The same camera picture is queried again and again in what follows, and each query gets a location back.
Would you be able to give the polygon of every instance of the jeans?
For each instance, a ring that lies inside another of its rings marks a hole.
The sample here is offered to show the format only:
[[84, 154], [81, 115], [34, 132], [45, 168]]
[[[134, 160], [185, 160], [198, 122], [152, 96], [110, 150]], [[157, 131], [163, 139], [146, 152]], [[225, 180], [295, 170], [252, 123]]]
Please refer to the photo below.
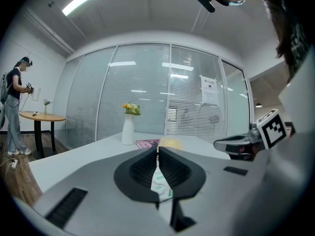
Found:
[[15, 152], [16, 149], [22, 152], [26, 151], [26, 146], [22, 141], [20, 131], [19, 105], [20, 100], [9, 94], [4, 106], [5, 115], [9, 121], [8, 134], [6, 137], [6, 145], [8, 146], [9, 152]]

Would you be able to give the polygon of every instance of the power outlet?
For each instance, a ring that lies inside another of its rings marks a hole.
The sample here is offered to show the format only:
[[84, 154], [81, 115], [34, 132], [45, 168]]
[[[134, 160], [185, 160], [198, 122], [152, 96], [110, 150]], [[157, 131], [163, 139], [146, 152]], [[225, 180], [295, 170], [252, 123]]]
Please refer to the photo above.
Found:
[[18, 164], [18, 160], [14, 159], [14, 162], [12, 163], [12, 168], [15, 169], [17, 164]]

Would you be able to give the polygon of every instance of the woman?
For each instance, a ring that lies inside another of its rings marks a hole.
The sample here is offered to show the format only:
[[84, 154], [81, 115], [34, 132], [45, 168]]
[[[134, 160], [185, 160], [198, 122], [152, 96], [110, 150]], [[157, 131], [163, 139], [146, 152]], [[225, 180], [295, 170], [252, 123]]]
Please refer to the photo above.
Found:
[[292, 78], [314, 44], [313, 0], [264, 1], [278, 35], [278, 57], [284, 56]]
[[6, 77], [8, 97], [5, 102], [5, 113], [9, 121], [6, 140], [8, 155], [18, 155], [20, 153], [29, 155], [32, 152], [29, 148], [26, 148], [22, 141], [19, 121], [20, 94], [30, 92], [28, 87], [22, 86], [21, 72], [24, 72], [29, 65], [30, 59], [28, 57], [22, 58]]

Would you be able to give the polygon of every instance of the small vase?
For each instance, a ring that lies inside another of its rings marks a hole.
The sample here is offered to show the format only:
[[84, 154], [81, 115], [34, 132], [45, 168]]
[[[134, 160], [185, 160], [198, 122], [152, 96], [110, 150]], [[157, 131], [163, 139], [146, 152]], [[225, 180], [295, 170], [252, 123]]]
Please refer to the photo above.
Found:
[[132, 145], [134, 143], [133, 117], [134, 115], [125, 114], [125, 123], [122, 133], [122, 144], [124, 145]]

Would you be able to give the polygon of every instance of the pink booklet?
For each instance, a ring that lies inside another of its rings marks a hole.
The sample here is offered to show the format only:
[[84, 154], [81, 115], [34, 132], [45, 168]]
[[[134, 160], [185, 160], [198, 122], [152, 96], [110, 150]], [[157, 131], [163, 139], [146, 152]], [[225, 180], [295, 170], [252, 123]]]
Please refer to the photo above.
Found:
[[157, 147], [159, 143], [159, 139], [153, 140], [137, 140], [136, 144], [138, 148], [150, 148], [150, 147]]

